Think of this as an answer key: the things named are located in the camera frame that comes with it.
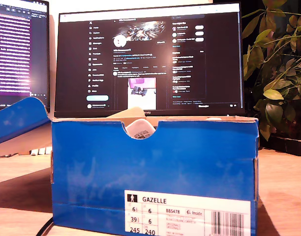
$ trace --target social media webpage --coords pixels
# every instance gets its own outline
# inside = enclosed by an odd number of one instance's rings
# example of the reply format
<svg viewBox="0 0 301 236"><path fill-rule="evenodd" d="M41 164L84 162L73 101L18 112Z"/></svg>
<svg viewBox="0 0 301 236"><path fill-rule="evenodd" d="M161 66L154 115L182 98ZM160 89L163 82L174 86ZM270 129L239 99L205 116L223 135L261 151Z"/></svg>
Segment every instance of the social media webpage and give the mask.
<svg viewBox="0 0 301 236"><path fill-rule="evenodd" d="M238 12L75 22L68 16L59 26L59 116L107 116L136 106L152 115L242 108Z"/></svg>

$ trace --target image thumbnail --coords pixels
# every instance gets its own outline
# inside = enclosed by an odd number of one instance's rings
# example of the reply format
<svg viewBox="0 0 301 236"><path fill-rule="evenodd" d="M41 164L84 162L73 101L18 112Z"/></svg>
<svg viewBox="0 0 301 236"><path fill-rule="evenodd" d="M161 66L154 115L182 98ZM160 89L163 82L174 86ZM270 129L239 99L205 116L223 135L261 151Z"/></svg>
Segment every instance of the image thumbnail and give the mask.
<svg viewBox="0 0 301 236"><path fill-rule="evenodd" d="M132 23L120 28L115 37L122 35L126 38L126 41L148 41L157 38L165 29L165 21Z"/></svg>
<svg viewBox="0 0 301 236"><path fill-rule="evenodd" d="M127 106L156 110L156 78L128 79Z"/></svg>

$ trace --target wall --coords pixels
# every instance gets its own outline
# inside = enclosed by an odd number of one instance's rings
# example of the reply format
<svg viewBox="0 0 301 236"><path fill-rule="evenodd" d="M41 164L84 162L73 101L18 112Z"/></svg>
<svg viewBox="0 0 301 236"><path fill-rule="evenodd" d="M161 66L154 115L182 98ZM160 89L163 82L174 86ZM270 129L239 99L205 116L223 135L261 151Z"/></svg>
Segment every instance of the wall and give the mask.
<svg viewBox="0 0 301 236"><path fill-rule="evenodd" d="M50 118L54 114L59 13L212 3L213 0L48 0L50 5Z"/></svg>

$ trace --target monitor bezel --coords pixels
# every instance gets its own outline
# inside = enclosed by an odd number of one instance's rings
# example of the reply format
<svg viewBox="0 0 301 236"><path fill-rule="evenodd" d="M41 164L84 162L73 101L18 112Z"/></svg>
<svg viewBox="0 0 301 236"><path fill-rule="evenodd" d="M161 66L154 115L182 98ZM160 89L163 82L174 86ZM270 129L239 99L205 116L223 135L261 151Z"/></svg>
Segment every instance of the monitor bezel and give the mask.
<svg viewBox="0 0 301 236"><path fill-rule="evenodd" d="M47 86L48 86L48 97L47 97L47 104L44 104L47 112L50 112L50 8L49 2L45 0L39 0L38 2L44 3L47 6Z"/></svg>
<svg viewBox="0 0 301 236"><path fill-rule="evenodd" d="M141 10L141 9L159 9L159 8L171 8L171 7L187 7L187 6L206 6L206 5L223 5L223 4L239 4L239 17L240 17L240 64L241 64L241 89L242 89L242 108L237 107L232 108L222 108L222 112L214 112L208 110L145 110L146 116L244 116L245 115L245 103L244 103L244 75L243 75L243 47L242 47L242 23L241 23L241 2L222 2L222 3L204 3L204 4L186 4L186 5L169 5L169 6L158 6L158 7L140 7L140 8L127 8L127 9L110 9L110 10L97 10L97 11L79 11L79 12L63 12L59 13L58 18L58 37L57 37L57 47L60 44L60 17L61 15L67 14L78 14L78 13L99 13L99 12L118 12L118 11L128 11L128 10ZM54 117L56 118L103 118L111 116L121 111L56 111L56 96L55 94L55 108Z"/></svg>

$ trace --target barcode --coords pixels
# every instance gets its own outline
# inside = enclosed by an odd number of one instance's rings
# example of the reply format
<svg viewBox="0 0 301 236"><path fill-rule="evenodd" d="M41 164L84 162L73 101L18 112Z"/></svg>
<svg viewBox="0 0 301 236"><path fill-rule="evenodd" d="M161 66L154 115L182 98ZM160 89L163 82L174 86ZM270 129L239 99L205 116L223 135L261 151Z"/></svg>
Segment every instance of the barcode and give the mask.
<svg viewBox="0 0 301 236"><path fill-rule="evenodd" d="M242 214L212 211L211 226L215 236L244 236Z"/></svg>

